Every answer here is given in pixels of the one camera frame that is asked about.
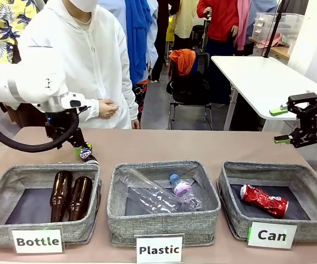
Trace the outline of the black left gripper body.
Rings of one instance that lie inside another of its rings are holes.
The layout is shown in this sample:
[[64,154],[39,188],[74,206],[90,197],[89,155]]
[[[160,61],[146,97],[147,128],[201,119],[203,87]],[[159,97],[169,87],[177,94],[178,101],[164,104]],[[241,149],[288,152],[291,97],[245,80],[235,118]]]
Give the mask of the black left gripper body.
[[67,109],[62,112],[46,112],[47,123],[45,124],[46,135],[53,141],[57,141],[63,135],[67,135],[66,141],[72,147],[77,147],[76,132],[79,126],[77,110]]

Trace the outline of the person's right hand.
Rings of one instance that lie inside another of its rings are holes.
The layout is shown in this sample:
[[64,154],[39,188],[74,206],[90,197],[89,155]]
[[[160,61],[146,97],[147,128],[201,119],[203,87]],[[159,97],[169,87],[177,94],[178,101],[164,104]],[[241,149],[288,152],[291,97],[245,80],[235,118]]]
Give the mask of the person's right hand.
[[102,119],[109,119],[116,113],[118,109],[119,107],[114,105],[112,100],[99,100],[98,116]]

